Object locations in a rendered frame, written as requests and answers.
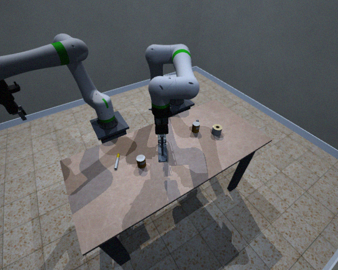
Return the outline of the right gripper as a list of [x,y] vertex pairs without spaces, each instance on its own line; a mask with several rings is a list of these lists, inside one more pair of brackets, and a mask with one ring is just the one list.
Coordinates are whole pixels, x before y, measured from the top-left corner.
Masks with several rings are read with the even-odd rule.
[[[8,87],[8,88],[7,88]],[[0,81],[0,104],[3,105],[9,114],[15,115],[18,114],[21,119],[27,120],[25,117],[26,112],[24,109],[16,104],[12,93],[20,91],[20,86],[14,82],[13,85],[7,85],[4,80]]]

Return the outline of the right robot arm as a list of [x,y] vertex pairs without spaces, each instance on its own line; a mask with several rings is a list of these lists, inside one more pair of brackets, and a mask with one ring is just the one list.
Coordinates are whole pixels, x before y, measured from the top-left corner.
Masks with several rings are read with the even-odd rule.
[[0,80],[33,70],[67,65],[84,101],[95,109],[100,128],[112,129],[117,126],[118,120],[114,116],[111,99],[100,93],[88,76],[82,62],[87,56],[88,48],[83,41],[67,34],[58,34],[52,44],[0,56]]

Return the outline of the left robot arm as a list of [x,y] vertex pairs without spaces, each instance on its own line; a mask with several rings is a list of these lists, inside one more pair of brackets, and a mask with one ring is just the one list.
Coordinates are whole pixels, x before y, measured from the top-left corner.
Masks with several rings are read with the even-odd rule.
[[[184,44],[149,46],[145,58],[150,69],[149,93],[152,106],[165,109],[181,105],[199,92],[199,83],[192,70],[190,52]],[[163,64],[173,64],[176,75],[163,75]]]

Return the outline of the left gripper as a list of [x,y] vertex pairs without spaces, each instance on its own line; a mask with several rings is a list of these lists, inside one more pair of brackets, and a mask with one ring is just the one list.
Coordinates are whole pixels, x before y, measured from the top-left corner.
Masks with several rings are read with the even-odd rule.
[[170,113],[170,105],[165,109],[156,109],[152,106],[151,110],[154,115],[155,133],[160,134],[161,144],[164,144],[164,134],[168,134],[168,115]]

